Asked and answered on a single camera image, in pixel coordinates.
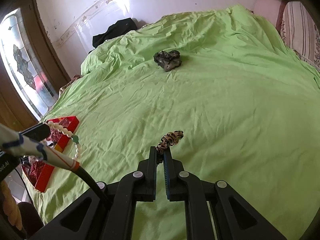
striped cushion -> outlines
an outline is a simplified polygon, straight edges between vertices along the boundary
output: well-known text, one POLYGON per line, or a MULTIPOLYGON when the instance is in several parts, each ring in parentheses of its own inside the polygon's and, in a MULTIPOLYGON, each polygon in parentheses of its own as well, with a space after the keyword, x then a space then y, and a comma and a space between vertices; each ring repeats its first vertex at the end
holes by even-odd
POLYGON ((301 60, 320 71, 320 38, 310 14, 299 1, 287 3, 281 24, 281 38, 301 60))

leopard print scrunchie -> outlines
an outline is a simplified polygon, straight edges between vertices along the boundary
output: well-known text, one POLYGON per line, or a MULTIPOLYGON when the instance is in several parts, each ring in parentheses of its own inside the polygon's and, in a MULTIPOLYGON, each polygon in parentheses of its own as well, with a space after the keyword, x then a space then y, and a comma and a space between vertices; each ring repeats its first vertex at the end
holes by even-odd
POLYGON ((183 131, 169 132, 161 138, 161 142, 156 146, 157 165, 163 162, 164 150, 172 145, 176 145, 183 138, 183 131))

blue stripe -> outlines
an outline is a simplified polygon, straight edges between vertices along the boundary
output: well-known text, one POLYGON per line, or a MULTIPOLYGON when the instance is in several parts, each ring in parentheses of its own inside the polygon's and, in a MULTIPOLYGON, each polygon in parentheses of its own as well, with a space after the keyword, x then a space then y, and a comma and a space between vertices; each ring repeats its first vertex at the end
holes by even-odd
POLYGON ((16 147, 23 144, 23 136, 19 133, 19 140, 2 144, 3 149, 16 147))
POLYGON ((39 143, 39 144, 37 145, 37 150, 38 150, 38 152, 41 152, 41 153, 42 153, 43 159, 44 159, 45 161, 47 161, 47 160, 48 160, 48 157, 47 157, 47 154, 46 154, 46 152, 44 151, 43 147, 44 147, 44 145, 43 145, 42 143, 39 143))

green bed sheet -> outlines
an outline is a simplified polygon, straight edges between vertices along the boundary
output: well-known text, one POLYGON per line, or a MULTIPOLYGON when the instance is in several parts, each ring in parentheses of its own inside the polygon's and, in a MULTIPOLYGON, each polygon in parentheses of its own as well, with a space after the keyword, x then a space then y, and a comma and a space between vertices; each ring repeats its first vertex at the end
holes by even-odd
MULTIPOLYGON (((76 115, 81 165, 112 183, 136 170, 169 131, 184 138, 172 155, 200 179, 223 179, 288 240, 320 206, 319 73, 287 48, 276 29, 241 5, 163 17, 106 41, 81 66, 46 119, 76 115), (155 52, 177 49, 165 73, 155 52)), ((72 157, 68 143, 64 154, 72 157)), ((87 185, 55 168, 45 193, 31 190, 45 222, 87 185)), ((138 203, 132 239, 185 239, 184 204, 166 199, 163 165, 153 203, 138 203)))

stained glass window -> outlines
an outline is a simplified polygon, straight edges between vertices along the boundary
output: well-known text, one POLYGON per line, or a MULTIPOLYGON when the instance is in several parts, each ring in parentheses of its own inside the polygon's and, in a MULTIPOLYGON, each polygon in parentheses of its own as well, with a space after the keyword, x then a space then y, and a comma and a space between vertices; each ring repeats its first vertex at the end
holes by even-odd
POLYGON ((0 40, 0 54, 11 82, 28 109, 40 120, 58 95, 31 48, 20 8, 4 17, 0 40))

